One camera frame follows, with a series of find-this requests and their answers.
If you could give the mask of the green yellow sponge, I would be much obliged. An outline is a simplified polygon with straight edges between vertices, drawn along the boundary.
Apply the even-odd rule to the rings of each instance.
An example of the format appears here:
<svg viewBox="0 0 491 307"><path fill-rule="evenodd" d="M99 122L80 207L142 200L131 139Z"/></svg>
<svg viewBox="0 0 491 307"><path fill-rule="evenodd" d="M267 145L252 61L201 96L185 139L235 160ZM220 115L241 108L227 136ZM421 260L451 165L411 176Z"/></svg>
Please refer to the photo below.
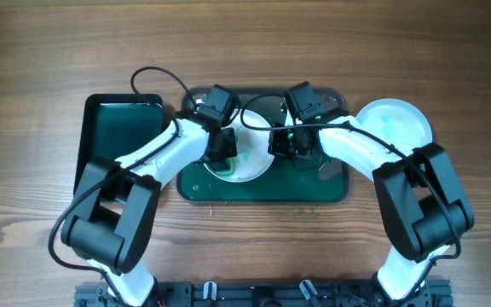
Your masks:
<svg viewBox="0 0 491 307"><path fill-rule="evenodd" d="M211 163L210 169L217 176L226 177L234 173L235 163L234 158L226 158L225 160L216 161Z"/></svg>

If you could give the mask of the white plate top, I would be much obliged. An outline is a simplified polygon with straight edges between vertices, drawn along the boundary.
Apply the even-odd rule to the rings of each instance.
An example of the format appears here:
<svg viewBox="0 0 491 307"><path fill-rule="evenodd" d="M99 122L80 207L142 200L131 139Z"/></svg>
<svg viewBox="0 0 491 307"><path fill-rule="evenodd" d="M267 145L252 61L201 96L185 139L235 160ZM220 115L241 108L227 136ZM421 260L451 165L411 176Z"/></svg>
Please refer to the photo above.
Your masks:
<svg viewBox="0 0 491 307"><path fill-rule="evenodd" d="M274 155L268 153L269 132L246 128L241 116L234 119L230 127L234 129L237 155L234 158L235 170L230 176L217 176L211 171L211 164L204 164L213 176L231 183L248 182L260 177L272 164Z"/></svg>

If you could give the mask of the white plate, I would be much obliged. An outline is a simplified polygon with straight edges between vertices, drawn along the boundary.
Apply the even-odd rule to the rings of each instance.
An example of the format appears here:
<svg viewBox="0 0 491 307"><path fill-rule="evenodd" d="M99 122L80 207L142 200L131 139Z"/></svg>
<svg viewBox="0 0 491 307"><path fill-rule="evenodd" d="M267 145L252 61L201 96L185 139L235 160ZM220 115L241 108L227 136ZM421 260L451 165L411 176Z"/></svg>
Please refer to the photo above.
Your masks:
<svg viewBox="0 0 491 307"><path fill-rule="evenodd" d="M231 183L248 182L260 177L272 164L274 155L268 153L269 132L246 128L241 116L234 119L230 127L234 129L237 155L234 158L235 170L230 176L217 176L211 171L211 164L204 164L213 176Z"/></svg>
<svg viewBox="0 0 491 307"><path fill-rule="evenodd" d="M361 125L380 132L391 141L414 148L433 142L433 132L425 115L411 103L400 99L372 101L355 118Z"/></svg>

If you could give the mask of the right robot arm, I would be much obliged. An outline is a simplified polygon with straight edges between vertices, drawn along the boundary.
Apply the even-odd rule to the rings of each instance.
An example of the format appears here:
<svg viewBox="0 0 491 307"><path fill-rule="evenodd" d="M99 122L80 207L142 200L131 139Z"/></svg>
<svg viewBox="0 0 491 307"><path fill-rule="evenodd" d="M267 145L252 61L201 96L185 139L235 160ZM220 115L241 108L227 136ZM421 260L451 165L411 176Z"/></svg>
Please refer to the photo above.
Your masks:
<svg viewBox="0 0 491 307"><path fill-rule="evenodd" d="M394 306L419 296L441 260L462 252L475 224L463 186L445 149L435 142L386 136L336 108L293 114L269 132L269 152L301 156L318 149L373 182L391 249L374 276L375 290Z"/></svg>

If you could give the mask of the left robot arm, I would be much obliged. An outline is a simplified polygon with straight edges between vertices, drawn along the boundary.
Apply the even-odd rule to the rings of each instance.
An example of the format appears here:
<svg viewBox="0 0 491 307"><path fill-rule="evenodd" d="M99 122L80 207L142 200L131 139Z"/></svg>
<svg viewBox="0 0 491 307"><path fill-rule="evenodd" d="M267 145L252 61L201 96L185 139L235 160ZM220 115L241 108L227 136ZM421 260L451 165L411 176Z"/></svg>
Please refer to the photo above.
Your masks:
<svg viewBox="0 0 491 307"><path fill-rule="evenodd" d="M236 116L235 111L222 117L181 111L164 132L135 152L116 160L91 160L49 238L61 239L85 259L84 270L101 274L119 304L144 305L156 287L142 255L159 194L186 166L235 155L229 140Z"/></svg>

